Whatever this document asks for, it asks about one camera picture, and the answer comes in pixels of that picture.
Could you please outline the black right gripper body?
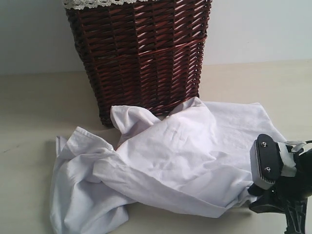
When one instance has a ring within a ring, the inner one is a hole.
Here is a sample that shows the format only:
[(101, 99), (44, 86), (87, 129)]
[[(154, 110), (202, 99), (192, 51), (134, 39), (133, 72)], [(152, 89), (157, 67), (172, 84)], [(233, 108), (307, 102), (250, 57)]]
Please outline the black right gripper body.
[(281, 157), (281, 176), (274, 184), (279, 199), (305, 200), (312, 195), (312, 151), (303, 144), (278, 143)]

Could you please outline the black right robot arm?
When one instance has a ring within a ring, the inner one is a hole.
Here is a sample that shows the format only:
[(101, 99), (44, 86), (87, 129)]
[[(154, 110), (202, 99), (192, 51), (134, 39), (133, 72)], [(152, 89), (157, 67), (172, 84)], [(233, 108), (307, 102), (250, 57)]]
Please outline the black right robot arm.
[(300, 150), (294, 155), (297, 169), (294, 177), (281, 176), (262, 193), (249, 209), (255, 213), (279, 213), (286, 216), (286, 234), (304, 234), (308, 198), (312, 196), (312, 151)]

